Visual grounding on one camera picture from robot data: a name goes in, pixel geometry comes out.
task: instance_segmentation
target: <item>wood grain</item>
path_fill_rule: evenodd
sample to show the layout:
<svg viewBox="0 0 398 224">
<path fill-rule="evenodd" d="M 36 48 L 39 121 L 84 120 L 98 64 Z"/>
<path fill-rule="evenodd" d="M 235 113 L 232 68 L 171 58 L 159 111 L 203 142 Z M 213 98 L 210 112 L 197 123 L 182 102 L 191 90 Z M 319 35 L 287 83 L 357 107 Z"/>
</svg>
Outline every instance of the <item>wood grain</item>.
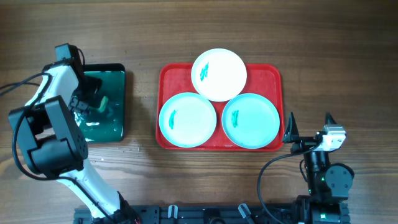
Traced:
<svg viewBox="0 0 398 224">
<path fill-rule="evenodd" d="M 89 158 L 130 204 L 258 204 L 260 168 L 289 152 L 288 145 L 273 153 L 174 152 L 157 145 L 160 69 L 219 47 L 279 69 L 285 118 L 293 111 L 302 135 L 322 128 L 330 111 L 348 133 L 331 161 L 356 173 L 348 200 L 352 223 L 397 223 L 393 1 L 2 2 L 0 85 L 39 72 L 55 60 L 53 47 L 65 42 L 79 46 L 87 63 L 126 67 L 126 137 L 91 144 Z M 7 114 L 34 92 L 25 86 L 0 99 L 0 223 L 71 223 L 82 202 L 59 183 L 28 180 L 12 161 Z M 285 159 L 264 174 L 266 201 L 307 193 L 299 160 Z"/>
</svg>

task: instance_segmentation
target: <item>red tray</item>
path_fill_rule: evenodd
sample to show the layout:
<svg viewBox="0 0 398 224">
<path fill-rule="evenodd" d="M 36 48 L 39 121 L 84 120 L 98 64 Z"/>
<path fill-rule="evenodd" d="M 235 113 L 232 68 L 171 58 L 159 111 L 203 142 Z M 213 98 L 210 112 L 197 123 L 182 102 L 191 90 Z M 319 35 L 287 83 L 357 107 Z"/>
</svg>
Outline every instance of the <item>red tray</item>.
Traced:
<svg viewBox="0 0 398 224">
<path fill-rule="evenodd" d="M 226 102 L 212 102 L 217 114 L 217 125 L 213 135 L 198 147 L 182 148 L 168 142 L 160 132 L 159 113 L 162 106 L 168 99 L 179 93 L 192 92 L 197 93 L 191 81 L 192 63 L 171 63 L 166 65 L 160 72 L 159 78 L 159 97 L 157 100 L 157 118 L 156 118 L 156 141 L 165 149 L 176 150 L 207 150 L 207 151 L 251 151 L 251 152 L 269 152 L 280 149 L 283 145 L 282 137 L 284 134 L 284 106 L 282 101 L 282 84 L 278 70 L 268 64 L 246 64 L 248 79 L 246 86 L 241 93 L 256 93 L 264 96 L 276 107 L 279 118 L 280 128 L 276 138 L 267 146 L 260 149 L 244 149 L 235 145 L 225 135 L 220 123 L 221 115 Z"/>
</svg>

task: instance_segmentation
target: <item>white arm segment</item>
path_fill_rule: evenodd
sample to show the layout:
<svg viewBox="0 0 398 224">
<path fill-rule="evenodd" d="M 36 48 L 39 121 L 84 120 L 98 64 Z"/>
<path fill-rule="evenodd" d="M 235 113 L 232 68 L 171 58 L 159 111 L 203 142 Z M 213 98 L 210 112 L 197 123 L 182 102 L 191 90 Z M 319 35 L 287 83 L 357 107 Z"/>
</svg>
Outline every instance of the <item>white arm segment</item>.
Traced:
<svg viewBox="0 0 398 224">
<path fill-rule="evenodd" d="M 44 93 L 42 99 L 36 104 L 43 103 L 47 99 L 55 96 L 61 96 L 64 102 L 69 105 L 70 97 L 79 85 L 79 81 L 71 66 L 58 66 L 45 72 L 51 74 L 51 84 Z M 43 90 L 48 79 L 48 76 L 43 76 L 42 83 L 40 84 L 39 89 L 37 89 L 36 94 L 25 104 L 25 106 L 30 105 L 37 98 L 37 95 Z"/>
<path fill-rule="evenodd" d="M 61 174 L 61 177 L 76 178 L 76 181 L 96 200 L 100 207 L 108 214 L 112 215 L 116 210 L 120 209 L 119 194 L 111 186 L 109 186 L 97 173 L 88 159 L 83 161 L 84 169 L 81 171 L 73 170 Z M 69 180 L 57 180 L 69 187 L 90 209 L 94 218 L 103 218 L 104 214 L 92 204 L 88 197 Z"/>
</svg>

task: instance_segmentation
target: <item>white plate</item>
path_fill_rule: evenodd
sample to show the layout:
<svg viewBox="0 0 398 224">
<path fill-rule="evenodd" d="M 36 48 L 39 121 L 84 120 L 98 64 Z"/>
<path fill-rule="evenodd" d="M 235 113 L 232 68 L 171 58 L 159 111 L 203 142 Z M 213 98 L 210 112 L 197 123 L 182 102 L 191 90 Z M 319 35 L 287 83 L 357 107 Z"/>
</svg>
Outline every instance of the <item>white plate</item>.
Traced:
<svg viewBox="0 0 398 224">
<path fill-rule="evenodd" d="M 229 101 L 221 123 L 227 137 L 246 149 L 259 149 L 271 143 L 280 125 L 275 106 L 253 93 L 242 94 Z"/>
<path fill-rule="evenodd" d="M 171 97 L 159 114 L 163 136 L 179 147 L 195 147 L 205 143 L 216 124 L 213 105 L 196 93 L 180 93 Z"/>
<path fill-rule="evenodd" d="M 212 49 L 201 54 L 193 63 L 192 84 L 196 91 L 215 102 L 227 101 L 244 88 L 248 77 L 239 56 L 226 49 Z"/>
</svg>

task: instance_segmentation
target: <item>wire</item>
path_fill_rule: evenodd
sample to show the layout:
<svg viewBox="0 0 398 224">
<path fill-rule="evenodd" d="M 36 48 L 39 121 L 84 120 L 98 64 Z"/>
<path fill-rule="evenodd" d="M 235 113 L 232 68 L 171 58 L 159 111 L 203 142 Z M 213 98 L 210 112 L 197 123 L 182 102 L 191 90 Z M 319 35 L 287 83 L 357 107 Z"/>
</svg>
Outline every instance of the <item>wire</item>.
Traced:
<svg viewBox="0 0 398 224">
<path fill-rule="evenodd" d="M 317 147 L 318 147 L 318 146 L 314 146 L 314 147 L 312 147 L 310 150 L 305 151 L 305 152 L 298 152 L 298 153 L 294 153 L 294 154 L 286 154 L 286 155 L 283 155 L 283 156 L 278 156 L 278 157 L 276 157 L 276 158 L 273 158 L 273 159 L 270 160 L 269 162 L 267 162 L 267 164 L 265 164 L 264 167 L 262 167 L 262 169 L 261 169 L 261 171 L 260 171 L 260 174 L 259 174 L 259 178 L 258 178 L 258 180 L 257 180 L 257 194 L 258 194 L 258 197 L 259 197 L 259 200 L 260 200 L 260 203 L 261 203 L 263 209 L 264 209 L 264 210 L 266 211 L 266 213 L 267 213 L 271 218 L 273 218 L 277 223 L 285 224 L 285 223 L 283 223 L 282 221 L 280 221 L 279 219 L 277 219 L 275 216 L 273 216 L 273 215 L 271 214 L 271 212 L 270 212 L 270 211 L 268 210 L 268 208 L 266 207 L 266 203 L 265 203 L 265 202 L 263 201 L 263 199 L 262 199 L 262 196 L 261 196 L 261 177 L 262 177 L 262 174 L 264 173 L 264 171 L 266 170 L 266 168 L 267 168 L 271 163 L 273 163 L 273 162 L 275 162 L 275 161 L 278 161 L 278 160 L 284 159 L 284 158 L 288 158 L 288 157 L 292 157 L 292 156 L 304 155 L 304 154 L 306 154 L 306 153 L 309 153 L 309 152 L 314 151 Z"/>
<path fill-rule="evenodd" d="M 83 57 L 83 68 L 86 65 L 86 60 L 85 60 L 85 55 L 83 54 L 83 51 L 81 49 L 77 49 L 81 53 L 81 57 Z"/>
<path fill-rule="evenodd" d="M 17 84 L 19 84 L 19 83 L 8 83 L 7 85 L 4 85 L 4 86 L 0 87 L 0 90 L 2 90 L 2 89 L 4 89 L 4 88 L 7 88 L 7 87 L 9 87 L 9 86 L 17 85 Z M 24 85 L 35 85 L 35 86 L 40 86 L 40 84 L 31 83 L 31 82 L 24 83 Z"/>
<path fill-rule="evenodd" d="M 302 167 L 303 162 L 304 162 L 304 160 L 300 161 L 300 172 L 301 172 L 301 175 L 303 175 L 304 180 L 308 183 L 307 177 L 305 176 L 303 167 Z"/>
<path fill-rule="evenodd" d="M 47 82 L 45 83 L 43 90 L 42 90 L 40 93 L 38 93 L 37 98 L 36 98 L 29 106 L 27 106 L 27 107 L 24 108 L 24 110 L 23 110 L 23 112 L 22 112 L 21 116 L 19 117 L 18 122 L 17 122 L 17 124 L 16 124 L 14 134 L 12 135 L 12 156 L 13 156 L 13 158 L 14 158 L 14 161 L 15 161 L 15 163 L 16 163 L 18 169 L 19 169 L 23 174 L 25 174 L 26 176 L 28 176 L 28 177 L 30 177 L 30 178 L 32 178 L 32 179 L 41 180 L 41 181 L 48 181 L 48 180 L 69 180 L 69 181 L 73 182 L 73 184 L 75 184 L 75 185 L 83 192 L 83 194 L 86 195 L 86 197 L 93 203 L 93 205 L 95 205 L 95 206 L 98 208 L 98 210 L 99 210 L 100 212 L 102 212 L 102 213 L 104 214 L 104 216 L 105 216 L 106 218 L 108 218 L 108 219 L 110 219 L 111 221 L 113 221 L 113 223 L 116 223 L 115 220 L 113 220 L 113 219 L 101 208 L 101 206 L 98 204 L 98 202 L 96 202 L 96 201 L 93 199 L 93 197 L 92 197 L 92 196 L 91 196 L 91 195 L 90 195 L 78 182 L 77 182 L 76 179 L 73 179 L 73 178 L 71 178 L 71 177 L 56 177 L 56 178 L 38 177 L 38 176 L 36 176 L 36 175 L 31 174 L 31 173 L 28 172 L 27 170 L 25 170 L 24 167 L 22 166 L 22 164 L 21 164 L 19 158 L 18 158 L 18 155 L 17 155 L 17 137 L 18 137 L 19 128 L 20 128 L 20 126 L 21 126 L 21 124 L 22 124 L 23 119 L 25 118 L 26 113 L 27 113 L 28 111 L 30 111 L 30 110 L 34 107 L 34 105 L 36 104 L 36 102 L 38 102 L 38 101 L 43 97 L 44 92 L 47 90 L 47 88 L 49 87 L 49 85 L 50 85 L 50 83 L 51 83 L 52 76 L 51 76 L 51 74 L 45 73 L 45 72 L 39 73 L 39 74 L 33 75 L 33 76 L 31 76 L 31 77 L 25 79 L 24 81 L 21 81 L 20 83 L 17 84 L 18 86 L 16 85 L 16 86 L 13 87 L 13 89 L 15 89 L 15 88 L 17 88 L 17 87 L 19 87 L 19 86 L 21 86 L 21 85 L 27 83 L 28 81 L 30 81 L 30 80 L 32 80 L 32 79 L 34 79 L 34 78 L 36 78 L 36 77 L 44 76 L 44 75 L 48 76 L 49 79 L 48 79 Z"/>
</svg>

